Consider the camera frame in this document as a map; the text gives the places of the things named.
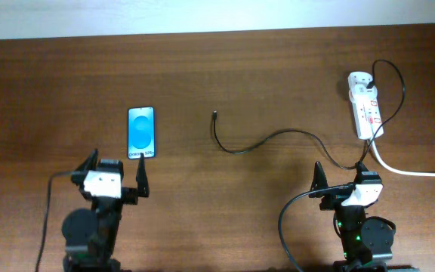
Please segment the blue screen Galaxy smartphone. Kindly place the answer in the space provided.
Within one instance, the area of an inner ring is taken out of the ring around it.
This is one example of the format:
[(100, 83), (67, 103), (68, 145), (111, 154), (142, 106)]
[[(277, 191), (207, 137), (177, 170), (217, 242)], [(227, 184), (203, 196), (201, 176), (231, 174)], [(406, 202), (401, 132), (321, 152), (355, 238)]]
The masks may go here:
[(128, 110), (128, 158), (139, 159), (156, 155), (155, 110), (135, 107)]

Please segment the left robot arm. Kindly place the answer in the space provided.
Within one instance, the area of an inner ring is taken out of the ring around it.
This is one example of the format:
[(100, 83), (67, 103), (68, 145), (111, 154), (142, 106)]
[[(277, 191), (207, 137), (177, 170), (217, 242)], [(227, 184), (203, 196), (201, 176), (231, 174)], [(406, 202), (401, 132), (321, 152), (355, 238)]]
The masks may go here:
[(142, 153), (136, 172), (137, 186), (124, 187), (123, 178), (123, 162), (99, 159), (98, 150), (92, 151), (71, 174), (71, 182), (91, 207), (70, 212), (62, 223), (66, 240), (65, 271), (121, 270), (121, 263), (113, 258), (113, 251), (123, 206), (135, 206), (140, 198), (150, 195)]

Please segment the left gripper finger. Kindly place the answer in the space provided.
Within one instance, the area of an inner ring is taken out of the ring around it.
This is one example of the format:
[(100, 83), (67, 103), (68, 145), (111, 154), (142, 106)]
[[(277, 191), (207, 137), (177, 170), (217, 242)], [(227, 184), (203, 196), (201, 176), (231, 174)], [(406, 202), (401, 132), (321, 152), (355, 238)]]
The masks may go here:
[(150, 195), (149, 181), (145, 169), (145, 157), (140, 154), (139, 163), (136, 173), (137, 195), (147, 198)]
[(86, 175), (90, 170), (94, 170), (97, 164), (98, 153), (98, 149), (92, 150), (90, 155), (74, 170), (74, 172), (77, 175)]

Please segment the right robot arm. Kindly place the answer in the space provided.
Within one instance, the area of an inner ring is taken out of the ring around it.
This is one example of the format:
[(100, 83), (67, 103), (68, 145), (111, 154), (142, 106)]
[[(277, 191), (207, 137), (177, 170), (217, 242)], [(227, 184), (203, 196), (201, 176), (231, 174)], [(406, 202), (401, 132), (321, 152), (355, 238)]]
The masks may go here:
[(386, 271), (392, 259), (396, 225), (385, 218), (366, 215), (366, 208), (378, 201), (384, 185), (377, 172), (361, 162), (350, 183), (330, 187), (320, 162), (315, 162), (311, 196), (320, 198), (322, 211), (334, 212), (333, 224), (341, 239), (344, 260), (335, 261), (335, 271)]

